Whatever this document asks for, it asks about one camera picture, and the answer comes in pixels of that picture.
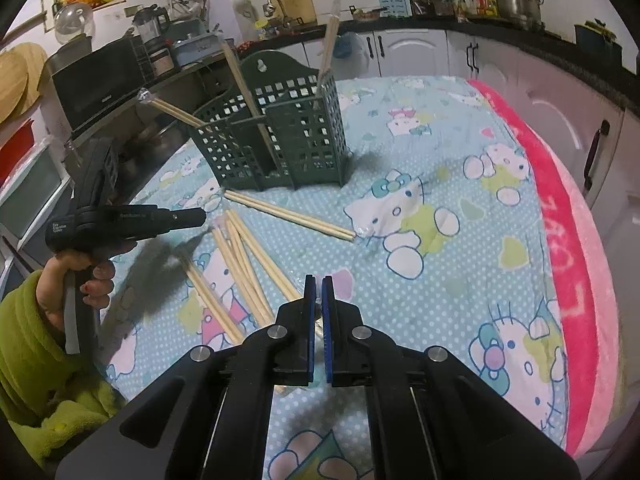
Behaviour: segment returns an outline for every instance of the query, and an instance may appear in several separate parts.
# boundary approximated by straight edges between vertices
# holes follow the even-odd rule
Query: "red container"
[[[33,120],[26,121],[0,148],[0,186],[4,184],[18,161],[33,146],[32,124]]]

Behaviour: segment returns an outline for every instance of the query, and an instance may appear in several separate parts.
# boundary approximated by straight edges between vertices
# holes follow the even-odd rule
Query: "black countertop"
[[[496,25],[459,23],[449,17],[435,20],[380,18],[373,22],[342,22],[338,33],[398,28],[453,30],[470,36],[479,36],[510,44],[527,54],[556,65],[592,87],[617,106],[630,108],[634,113],[640,115],[640,77],[621,66],[604,64],[599,58],[582,51],[575,43],[560,40],[549,34],[519,30],[502,22]],[[318,40],[324,37],[324,30],[325,26],[320,25],[300,34],[259,41],[244,51],[242,56],[248,56],[259,50],[282,48],[301,41]]]

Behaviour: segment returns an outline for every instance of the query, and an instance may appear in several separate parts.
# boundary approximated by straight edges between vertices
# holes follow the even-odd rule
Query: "green plastic basket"
[[[345,181],[348,152],[335,80],[282,52],[251,54],[241,63],[247,86],[263,115],[252,118],[238,86],[200,107],[209,123],[187,128],[220,186],[263,190]],[[274,163],[257,125],[271,137]]]

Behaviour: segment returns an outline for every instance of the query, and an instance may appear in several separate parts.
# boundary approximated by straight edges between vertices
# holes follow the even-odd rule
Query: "stainless steel pot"
[[[496,0],[498,13],[527,30],[540,30],[543,27],[540,6],[545,0]]]

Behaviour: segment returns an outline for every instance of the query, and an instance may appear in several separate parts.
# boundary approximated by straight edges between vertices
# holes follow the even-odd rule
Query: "silver screw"
[[[442,346],[432,346],[431,348],[429,348],[427,355],[429,356],[429,359],[431,359],[432,361],[441,363],[447,357],[449,357],[449,352],[447,352],[447,349],[443,348]]]
[[[356,339],[369,339],[371,337],[371,329],[368,326],[357,326],[351,330],[351,335]]]
[[[189,357],[191,360],[200,363],[211,357],[211,350],[206,346],[196,346],[196,348],[191,349],[191,352],[189,352]]]
[[[267,330],[267,335],[271,339],[282,339],[287,335],[287,329],[282,325],[271,325]]]

